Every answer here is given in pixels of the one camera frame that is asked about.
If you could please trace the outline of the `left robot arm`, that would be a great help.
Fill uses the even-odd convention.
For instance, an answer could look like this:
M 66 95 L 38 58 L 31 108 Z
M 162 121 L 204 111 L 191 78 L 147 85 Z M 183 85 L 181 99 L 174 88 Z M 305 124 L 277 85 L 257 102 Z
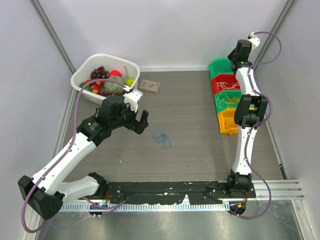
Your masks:
M 140 120 L 136 120 L 141 98 L 142 93 L 136 89 L 123 96 L 105 98 L 95 114 L 81 122 L 76 134 L 54 159 L 32 177 L 24 175 L 19 179 L 22 198 L 43 220 L 51 219 L 63 205 L 74 200 L 87 196 L 100 200 L 106 195 L 108 182 L 95 172 L 73 182 L 64 179 L 113 130 L 125 127 L 139 135 L 143 133 L 149 125 L 149 113 L 144 110 Z

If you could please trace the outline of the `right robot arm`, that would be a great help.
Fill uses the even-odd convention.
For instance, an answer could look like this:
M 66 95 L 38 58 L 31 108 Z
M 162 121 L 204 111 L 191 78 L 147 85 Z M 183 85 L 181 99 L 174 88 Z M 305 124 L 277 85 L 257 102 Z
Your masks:
M 240 39 L 227 57 L 241 90 L 241 98 L 234 113 L 234 123 L 238 129 L 236 156 L 225 186 L 226 193 L 233 198 L 247 197 L 252 191 L 254 140 L 268 106 L 268 100 L 260 95 L 249 61 L 250 53 L 259 43 L 258 39 Z

